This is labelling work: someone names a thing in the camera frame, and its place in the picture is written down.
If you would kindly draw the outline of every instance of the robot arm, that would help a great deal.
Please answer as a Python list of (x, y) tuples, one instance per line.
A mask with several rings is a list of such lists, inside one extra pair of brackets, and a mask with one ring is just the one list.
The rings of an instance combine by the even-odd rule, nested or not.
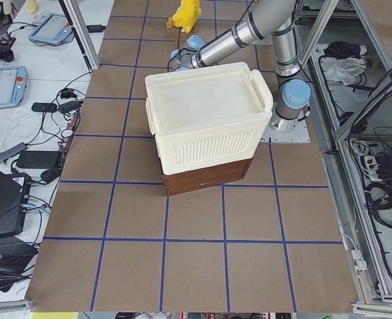
[(244, 21), (238, 22), (206, 45), (199, 37), (192, 36), (190, 41), (187, 40), (186, 47), (172, 52), (172, 69), (212, 66), (252, 42), (271, 35), (280, 90), (270, 127), (281, 133), (291, 132), (300, 120), (308, 116), (309, 112), (299, 118), (311, 95), (310, 87), (294, 78), (300, 71), (292, 16), (296, 1), (259, 0), (258, 6)]
[(283, 77), (296, 74), (300, 68), (292, 32), (291, 16), (294, 6), (295, 0), (259, 0), (256, 8), (244, 21), (232, 26), (201, 48), (190, 48), (193, 54), (186, 52), (181, 55), (175, 52), (174, 56), (173, 53), (171, 58), (173, 70), (217, 64), (252, 42), (272, 35), (277, 61), (276, 73)]

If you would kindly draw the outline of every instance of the ribbed panel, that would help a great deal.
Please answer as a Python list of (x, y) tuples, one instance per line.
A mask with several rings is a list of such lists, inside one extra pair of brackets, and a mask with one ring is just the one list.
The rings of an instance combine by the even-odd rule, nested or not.
[(177, 163), (191, 163), (240, 153), (248, 147), (251, 136), (250, 133), (241, 133), (180, 145), (176, 153)]

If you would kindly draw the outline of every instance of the yellow object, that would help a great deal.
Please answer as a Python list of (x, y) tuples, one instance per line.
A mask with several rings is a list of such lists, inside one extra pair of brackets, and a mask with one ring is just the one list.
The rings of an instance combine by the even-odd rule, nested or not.
[(35, 312), (32, 319), (78, 319), (78, 312)]
[(174, 25), (189, 33), (201, 14), (200, 0), (181, 0), (181, 5), (167, 22), (167, 29)]
[(26, 9), (28, 9), (29, 13), (37, 12), (38, 11), (37, 0), (28, 0), (28, 2), (26, 2)]

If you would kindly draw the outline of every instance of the wooden crate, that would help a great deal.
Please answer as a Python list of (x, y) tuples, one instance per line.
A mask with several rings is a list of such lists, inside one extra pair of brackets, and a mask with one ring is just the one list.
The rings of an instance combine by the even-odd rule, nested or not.
[(167, 196), (238, 181), (245, 177), (252, 159), (242, 159), (172, 175), (163, 174)]

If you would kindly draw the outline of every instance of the yellow toy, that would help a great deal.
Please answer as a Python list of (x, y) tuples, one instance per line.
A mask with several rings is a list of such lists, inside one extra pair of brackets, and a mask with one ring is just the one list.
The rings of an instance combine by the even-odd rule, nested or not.
[(167, 22), (167, 29), (175, 25), (177, 28), (181, 27), (181, 31), (189, 33), (201, 14), (200, 0), (181, 0), (181, 5)]

